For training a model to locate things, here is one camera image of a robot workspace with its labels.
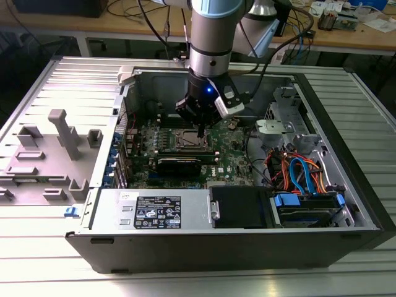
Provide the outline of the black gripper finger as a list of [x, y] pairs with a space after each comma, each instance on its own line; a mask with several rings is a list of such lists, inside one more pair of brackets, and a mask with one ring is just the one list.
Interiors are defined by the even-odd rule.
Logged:
[[182, 100], [179, 100], [175, 104], [175, 111], [185, 121], [192, 123], [197, 129], [198, 138], [202, 138], [202, 123], [200, 114], [194, 109], [194, 98], [190, 95], [186, 95]]
[[216, 125], [222, 117], [213, 101], [203, 101], [201, 112], [201, 137], [203, 137], [205, 135], [205, 130]]

